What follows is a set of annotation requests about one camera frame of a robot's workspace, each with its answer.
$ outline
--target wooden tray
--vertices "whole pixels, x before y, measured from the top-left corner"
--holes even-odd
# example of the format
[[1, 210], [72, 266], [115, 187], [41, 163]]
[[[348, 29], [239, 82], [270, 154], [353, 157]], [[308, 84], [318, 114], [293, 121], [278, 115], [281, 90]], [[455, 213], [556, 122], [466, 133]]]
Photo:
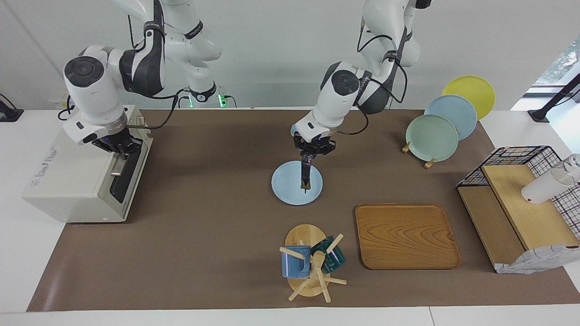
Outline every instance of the wooden tray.
[[355, 215], [361, 258], [368, 269], [453, 269], [461, 264], [440, 205], [359, 205]]

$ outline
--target white table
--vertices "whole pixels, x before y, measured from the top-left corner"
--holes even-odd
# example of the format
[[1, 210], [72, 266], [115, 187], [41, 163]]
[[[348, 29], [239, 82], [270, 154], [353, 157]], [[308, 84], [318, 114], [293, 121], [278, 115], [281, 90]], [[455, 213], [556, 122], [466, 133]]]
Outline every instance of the white table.
[[[525, 112], [493, 111], [481, 123], [496, 147], [544, 144], [561, 157], [570, 154], [549, 125], [531, 122]], [[56, 111], [26, 111], [19, 122], [0, 124], [0, 325], [295, 325], [306, 317], [334, 325], [580, 324], [580, 305], [24, 313], [64, 224], [20, 193], [61, 125]], [[566, 267], [578, 287], [580, 264]]]

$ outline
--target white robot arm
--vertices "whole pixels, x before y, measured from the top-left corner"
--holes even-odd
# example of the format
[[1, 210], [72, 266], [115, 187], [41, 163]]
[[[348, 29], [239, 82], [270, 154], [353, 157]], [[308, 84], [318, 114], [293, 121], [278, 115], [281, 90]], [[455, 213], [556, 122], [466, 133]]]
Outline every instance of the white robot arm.
[[[368, 69], [363, 70], [346, 62], [330, 66], [322, 84], [314, 109], [295, 124], [294, 143], [302, 155], [302, 188], [310, 188], [312, 159], [330, 153], [336, 143], [330, 140], [353, 106], [365, 114], [383, 111], [392, 99], [397, 70], [411, 66], [419, 59], [419, 45], [412, 38], [412, 23], [416, 9], [429, 7], [431, 0], [366, 0], [361, 22], [362, 52]], [[349, 72], [356, 90], [344, 95], [335, 87]]]
[[112, 1], [145, 22], [144, 38], [137, 49], [126, 51], [92, 45], [67, 63], [64, 80], [79, 113], [64, 129], [78, 144], [92, 143], [127, 157], [140, 140], [128, 131], [117, 90], [147, 97], [162, 91], [167, 53], [186, 73], [192, 101], [209, 104], [217, 98], [217, 87], [203, 61], [218, 59], [222, 50], [188, 0]]

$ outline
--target tree outside window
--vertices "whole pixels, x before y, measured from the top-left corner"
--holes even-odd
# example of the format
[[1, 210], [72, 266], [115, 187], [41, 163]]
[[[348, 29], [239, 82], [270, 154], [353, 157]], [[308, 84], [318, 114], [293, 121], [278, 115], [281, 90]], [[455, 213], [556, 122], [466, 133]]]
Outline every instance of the tree outside window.
[[562, 79], [574, 70], [574, 75], [580, 70], [580, 35], [572, 44], [552, 63], [534, 85], [564, 85]]

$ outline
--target white box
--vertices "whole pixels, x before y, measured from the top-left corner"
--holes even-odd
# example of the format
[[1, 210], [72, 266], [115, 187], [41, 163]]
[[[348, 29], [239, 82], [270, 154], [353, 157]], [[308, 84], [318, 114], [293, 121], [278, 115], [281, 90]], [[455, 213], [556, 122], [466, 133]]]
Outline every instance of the white box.
[[[126, 106], [129, 124], [142, 119]], [[145, 129], [131, 129], [143, 140], [141, 152], [127, 159], [121, 176], [111, 174], [116, 156], [92, 144], [79, 146], [61, 130], [23, 192], [23, 199], [58, 221], [123, 222], [141, 177], [153, 138]]]

